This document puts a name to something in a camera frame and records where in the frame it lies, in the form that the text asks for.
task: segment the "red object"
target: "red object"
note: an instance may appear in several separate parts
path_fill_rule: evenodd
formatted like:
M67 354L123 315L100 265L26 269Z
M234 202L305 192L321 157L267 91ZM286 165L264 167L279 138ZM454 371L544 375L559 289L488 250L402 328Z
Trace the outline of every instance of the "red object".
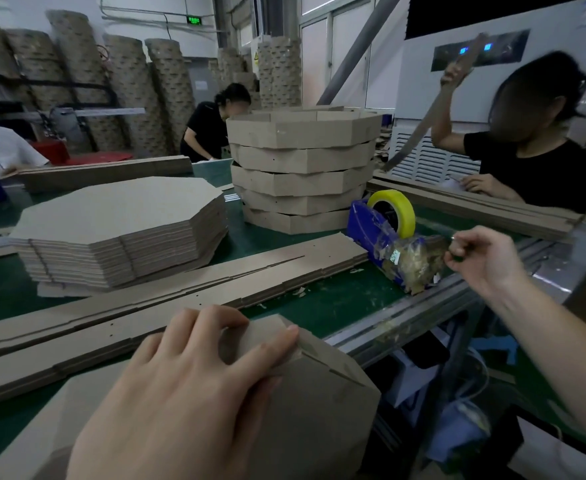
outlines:
M74 156L66 160L64 165L88 165L91 163L113 163L130 160L133 158L132 153L126 152L97 152L86 153L84 155Z
M45 139L43 141L31 142L30 145L53 165L66 165L66 161L71 157L63 141Z

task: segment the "black hair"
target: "black hair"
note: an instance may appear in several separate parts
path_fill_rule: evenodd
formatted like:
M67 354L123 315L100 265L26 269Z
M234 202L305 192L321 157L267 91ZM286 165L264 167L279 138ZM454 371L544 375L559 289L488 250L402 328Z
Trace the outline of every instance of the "black hair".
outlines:
M586 90L586 73L566 52L555 50L516 69L500 85L493 98L493 107L508 85L514 84L521 97L537 96L550 104L556 97L566 98L564 107L555 117L556 121L569 120L575 116L586 118L577 111L580 99Z
M218 106L225 106L227 100L230 102L243 101L250 104L249 90L242 84L233 82L224 91L220 91L215 95L215 103Z

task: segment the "diagonal gray pipe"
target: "diagonal gray pipe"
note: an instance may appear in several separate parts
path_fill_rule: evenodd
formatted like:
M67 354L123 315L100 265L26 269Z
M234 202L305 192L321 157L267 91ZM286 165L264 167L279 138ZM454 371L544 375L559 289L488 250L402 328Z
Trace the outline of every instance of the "diagonal gray pipe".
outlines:
M335 72L335 75L326 86L324 92L320 96L317 104L330 104L335 99L335 96L353 72L355 66L360 62L362 55L367 51L369 45L373 42L377 33L384 25L388 16L398 4L400 0L379 0L379 3L374 8L373 13L369 16L367 23L362 27L360 35L355 39L353 45L349 49L348 54L344 57L344 60L340 64L340 67Z

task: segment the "person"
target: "person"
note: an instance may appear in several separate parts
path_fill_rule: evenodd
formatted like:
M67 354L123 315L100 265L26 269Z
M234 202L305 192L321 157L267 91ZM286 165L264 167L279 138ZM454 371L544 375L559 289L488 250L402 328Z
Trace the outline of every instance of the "person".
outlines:
M233 83L215 96L215 101L201 102L188 120L179 152L194 162L219 160L228 146L226 120L248 111L250 94L241 84Z
M48 160L15 131L0 126L0 177L19 168L40 167Z
M586 324L538 290L505 234L458 232L445 261L501 316L586 431ZM67 479L242 478L279 381L266 375L299 333L292 326L225 365L220 330L246 323L225 306L185 310L147 337L79 435Z
M455 78L452 63L441 84ZM489 131L452 132L448 109L431 129L433 145L480 160L478 175L461 179L465 190L542 207L586 212L586 150L565 137L586 74L568 54L551 52L515 70L497 89Z

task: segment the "ear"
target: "ear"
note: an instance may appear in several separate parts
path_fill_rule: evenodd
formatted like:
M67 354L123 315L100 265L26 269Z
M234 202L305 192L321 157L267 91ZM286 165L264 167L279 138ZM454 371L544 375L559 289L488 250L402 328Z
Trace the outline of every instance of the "ear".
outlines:
M551 102L550 106L548 107L548 115L551 120L555 120L558 114L564 109L566 105L566 97L565 96L558 96Z

